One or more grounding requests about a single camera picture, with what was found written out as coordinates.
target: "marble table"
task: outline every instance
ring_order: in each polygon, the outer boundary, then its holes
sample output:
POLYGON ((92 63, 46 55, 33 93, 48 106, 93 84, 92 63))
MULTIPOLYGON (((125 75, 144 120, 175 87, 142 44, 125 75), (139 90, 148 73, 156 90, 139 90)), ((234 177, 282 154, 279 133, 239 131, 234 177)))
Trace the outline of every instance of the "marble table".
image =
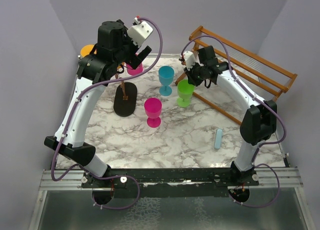
MULTIPOLYGON (((148 67, 154 58, 143 62, 148 67)), ((187 108, 176 104, 177 87, 172 83, 172 94, 163 97, 158 69, 163 65, 173 67, 174 81, 183 72, 177 58, 161 58, 157 65, 142 77, 131 80, 138 89, 134 114, 122 118, 113 111, 118 83, 110 84, 99 99, 88 128, 85 141, 96 147, 97 155, 112 168, 170 168, 170 167, 229 167, 239 152, 242 138, 239 126, 196 97, 187 108), (147 125, 144 102, 149 97, 162 101, 162 123, 158 128, 147 125), (223 130, 221 148, 214 149, 216 129, 223 130)), ((218 86, 207 89, 202 84, 196 92, 226 109, 237 119, 243 113, 227 93, 218 86)), ((280 146, 266 145, 261 148, 256 164, 284 166, 280 146)), ((74 164, 58 157, 57 168, 65 169, 74 164)))

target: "blue cup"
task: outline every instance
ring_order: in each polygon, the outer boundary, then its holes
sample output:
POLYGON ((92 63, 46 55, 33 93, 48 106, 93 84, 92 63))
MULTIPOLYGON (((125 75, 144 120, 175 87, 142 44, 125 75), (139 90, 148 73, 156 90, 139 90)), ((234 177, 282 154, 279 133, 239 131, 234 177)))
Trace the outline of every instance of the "blue cup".
POLYGON ((170 66, 162 66, 159 69, 159 81, 162 86, 159 89, 159 93, 162 96, 169 96, 172 93, 172 89, 169 86, 174 81, 175 71, 170 66))

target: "gray wall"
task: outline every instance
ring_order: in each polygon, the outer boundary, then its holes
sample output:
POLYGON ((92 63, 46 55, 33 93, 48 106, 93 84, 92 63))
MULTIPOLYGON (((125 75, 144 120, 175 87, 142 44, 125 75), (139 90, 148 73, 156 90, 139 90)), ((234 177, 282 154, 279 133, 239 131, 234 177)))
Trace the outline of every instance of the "gray wall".
MULTIPOLYGON (((179 53, 199 25, 258 52, 286 0, 50 0, 75 49, 97 41, 103 21, 136 15, 153 19, 163 33, 163 52, 179 53)), ((148 44, 158 50, 158 38, 148 44)))
POLYGON ((298 74, 292 88, 278 101, 288 133, 283 148, 300 170, 313 219, 320 229, 319 12, 319 0, 288 0, 259 55, 298 74))
POLYGON ((0 229, 27 229, 77 55, 48 0, 0 0, 0 229))

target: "light blue rectangular object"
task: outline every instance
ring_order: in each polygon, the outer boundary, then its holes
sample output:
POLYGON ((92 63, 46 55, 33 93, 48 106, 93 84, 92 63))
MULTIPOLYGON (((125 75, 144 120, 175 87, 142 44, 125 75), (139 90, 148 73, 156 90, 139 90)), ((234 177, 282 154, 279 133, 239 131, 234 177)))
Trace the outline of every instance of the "light blue rectangular object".
POLYGON ((221 147, 222 140, 222 129, 217 129, 215 132, 215 140, 214 140, 214 148, 215 150, 219 150, 221 147))

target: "green goblet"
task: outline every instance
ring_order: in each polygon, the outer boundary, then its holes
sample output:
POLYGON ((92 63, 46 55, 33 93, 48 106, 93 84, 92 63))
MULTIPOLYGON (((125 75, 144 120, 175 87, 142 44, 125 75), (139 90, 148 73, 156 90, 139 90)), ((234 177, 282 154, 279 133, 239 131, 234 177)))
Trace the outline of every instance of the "green goblet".
POLYGON ((180 107, 187 107, 190 105, 190 99, 192 97, 192 93, 195 90, 194 85, 190 85, 188 80, 182 80, 178 83, 178 95, 180 96, 176 102, 180 107))

